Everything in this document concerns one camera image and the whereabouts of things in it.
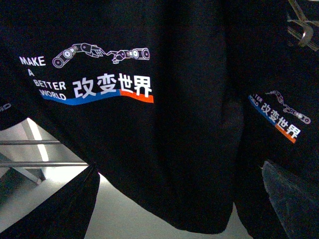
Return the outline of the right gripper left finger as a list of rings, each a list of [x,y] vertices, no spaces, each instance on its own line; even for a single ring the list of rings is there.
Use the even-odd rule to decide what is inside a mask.
[[[29,214],[0,233],[2,239],[83,239],[100,185],[96,166],[88,166]]]

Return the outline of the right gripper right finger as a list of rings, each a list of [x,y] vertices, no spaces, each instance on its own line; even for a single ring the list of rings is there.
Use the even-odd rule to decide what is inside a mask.
[[[272,207],[290,239],[319,237],[319,181],[265,161],[262,178]]]

